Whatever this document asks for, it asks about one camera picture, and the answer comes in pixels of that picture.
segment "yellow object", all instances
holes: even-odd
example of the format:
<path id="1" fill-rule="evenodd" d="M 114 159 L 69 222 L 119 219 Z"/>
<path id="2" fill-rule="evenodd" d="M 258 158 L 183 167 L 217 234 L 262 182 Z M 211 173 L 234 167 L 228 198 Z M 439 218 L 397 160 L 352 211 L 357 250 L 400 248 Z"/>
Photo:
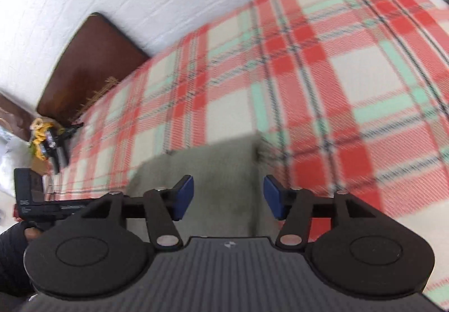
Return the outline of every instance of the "yellow object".
<path id="1" fill-rule="evenodd" d="M 36 157 L 40 160 L 46 160 L 47 158 L 42 154 L 40 150 L 39 144 L 46 140 L 45 131 L 47 131 L 50 127 L 53 127 L 54 124 L 51 122 L 44 122 L 41 118 L 36 118 L 31 124 L 31 129 L 34 133 L 33 144 L 36 148 Z"/>

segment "metal rivet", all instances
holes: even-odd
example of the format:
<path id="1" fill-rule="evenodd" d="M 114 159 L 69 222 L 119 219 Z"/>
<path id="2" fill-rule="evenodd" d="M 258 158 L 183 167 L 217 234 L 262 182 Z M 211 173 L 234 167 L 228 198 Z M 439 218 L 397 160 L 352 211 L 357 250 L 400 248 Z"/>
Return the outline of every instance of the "metal rivet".
<path id="1" fill-rule="evenodd" d="M 296 246 L 299 245 L 302 242 L 302 238 L 298 235 L 284 235 L 281 237 L 281 243 L 287 246 Z"/>
<path id="2" fill-rule="evenodd" d="M 174 246 L 179 242 L 179 239 L 173 235 L 159 236 L 156 242 L 161 246 Z"/>

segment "red plaid pattern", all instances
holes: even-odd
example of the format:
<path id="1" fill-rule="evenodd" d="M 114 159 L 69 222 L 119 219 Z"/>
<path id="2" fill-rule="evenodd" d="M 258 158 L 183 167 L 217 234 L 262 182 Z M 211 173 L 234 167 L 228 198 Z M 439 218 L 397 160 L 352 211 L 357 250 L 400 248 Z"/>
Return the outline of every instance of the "red plaid pattern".
<path id="1" fill-rule="evenodd" d="M 430 0 L 254 0 L 96 103 L 54 196 L 99 197 L 156 155 L 260 131 L 286 186 L 348 189 L 427 238 L 428 295 L 446 305 L 448 32 Z"/>

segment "ribbed black surface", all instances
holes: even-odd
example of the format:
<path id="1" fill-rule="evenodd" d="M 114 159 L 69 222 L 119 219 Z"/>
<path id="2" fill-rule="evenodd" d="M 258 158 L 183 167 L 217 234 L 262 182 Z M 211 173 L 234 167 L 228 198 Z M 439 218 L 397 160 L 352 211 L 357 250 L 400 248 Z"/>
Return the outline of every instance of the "ribbed black surface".
<path id="1" fill-rule="evenodd" d="M 365 301 L 343 295 L 323 284 L 300 254 L 277 251 L 266 238 L 194 238 L 182 251 L 158 255 L 147 274 L 118 295 L 80 302 L 38 295 L 22 310 L 440 311 L 422 295 L 392 301 Z"/>

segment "person's hand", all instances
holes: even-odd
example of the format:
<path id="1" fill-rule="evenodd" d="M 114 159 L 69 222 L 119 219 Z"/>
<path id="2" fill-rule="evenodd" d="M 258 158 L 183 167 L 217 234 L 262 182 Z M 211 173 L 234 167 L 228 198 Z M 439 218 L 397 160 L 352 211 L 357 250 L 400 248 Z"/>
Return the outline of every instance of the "person's hand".
<path id="1" fill-rule="evenodd" d="M 42 231 L 36 227 L 26 228 L 23 233 L 28 242 L 33 241 L 34 239 L 42 235 Z"/>

